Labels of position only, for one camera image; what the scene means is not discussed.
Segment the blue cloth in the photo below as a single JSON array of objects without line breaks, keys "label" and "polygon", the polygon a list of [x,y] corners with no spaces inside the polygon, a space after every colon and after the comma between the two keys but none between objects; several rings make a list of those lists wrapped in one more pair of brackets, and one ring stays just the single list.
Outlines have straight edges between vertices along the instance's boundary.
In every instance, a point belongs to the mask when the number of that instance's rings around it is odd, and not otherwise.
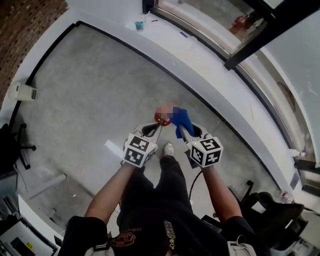
[{"label": "blue cloth", "polygon": [[194,127],[189,119],[186,109],[174,107],[173,113],[169,114],[171,123],[176,126],[175,135],[178,139],[182,138],[179,126],[184,126],[186,130],[192,135],[195,135]]}]

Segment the brick wall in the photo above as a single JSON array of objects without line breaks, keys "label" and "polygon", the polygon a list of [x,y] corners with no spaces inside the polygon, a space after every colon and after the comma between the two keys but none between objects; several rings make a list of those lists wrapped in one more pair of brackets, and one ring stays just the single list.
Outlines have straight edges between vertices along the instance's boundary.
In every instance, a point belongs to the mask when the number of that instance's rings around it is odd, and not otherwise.
[{"label": "brick wall", "polygon": [[64,0],[0,0],[0,106],[29,50],[66,7]]}]

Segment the concrete floor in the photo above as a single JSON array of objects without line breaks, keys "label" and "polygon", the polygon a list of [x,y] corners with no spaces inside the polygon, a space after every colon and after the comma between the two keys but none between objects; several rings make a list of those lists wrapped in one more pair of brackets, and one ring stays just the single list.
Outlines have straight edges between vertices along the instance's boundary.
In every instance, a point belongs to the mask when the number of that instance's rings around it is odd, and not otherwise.
[{"label": "concrete floor", "polygon": [[[137,53],[83,25],[74,28],[46,59],[34,80],[35,102],[23,102],[17,123],[27,123],[27,141],[37,151],[27,152],[31,169],[19,167],[28,190],[41,182],[67,175],[67,180],[34,200],[62,228],[73,215],[83,216],[92,196],[120,167],[107,147],[110,140],[123,147],[128,134],[153,120],[156,107],[173,102],[189,117],[217,136],[224,146],[216,165],[222,179],[241,198],[246,181],[254,191],[272,195],[276,185],[249,149],[220,119],[177,81]],[[175,127],[162,129],[159,150],[146,165],[145,175],[155,185],[160,178],[159,155],[165,142],[175,147],[188,190],[200,171],[191,169],[186,145],[175,137]],[[26,191],[21,177],[19,190]],[[192,192],[193,211],[200,218],[214,212],[203,176]],[[116,235],[115,218],[108,229]]]}]

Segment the sneaker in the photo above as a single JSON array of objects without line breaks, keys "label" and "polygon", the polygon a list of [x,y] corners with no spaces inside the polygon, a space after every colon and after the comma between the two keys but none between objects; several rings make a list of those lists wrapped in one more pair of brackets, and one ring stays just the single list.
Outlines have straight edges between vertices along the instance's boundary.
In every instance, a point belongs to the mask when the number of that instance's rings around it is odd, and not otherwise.
[{"label": "sneaker", "polygon": [[175,152],[174,146],[170,142],[164,146],[164,149],[163,149],[164,156],[168,155],[173,157],[174,152]]}]

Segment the person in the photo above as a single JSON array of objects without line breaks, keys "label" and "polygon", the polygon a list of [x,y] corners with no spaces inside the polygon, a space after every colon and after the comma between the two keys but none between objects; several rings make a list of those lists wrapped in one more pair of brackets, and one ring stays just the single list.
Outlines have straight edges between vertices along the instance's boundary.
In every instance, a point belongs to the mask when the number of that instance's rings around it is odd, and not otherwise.
[{"label": "person", "polygon": [[[144,176],[144,166],[125,162],[93,198],[85,216],[69,220],[58,255],[228,256],[229,242],[246,243],[258,256],[269,255],[214,166],[202,172],[222,224],[220,233],[194,215],[171,143],[164,147],[160,167],[154,188]],[[107,223],[119,202],[119,235],[108,238]]]}]

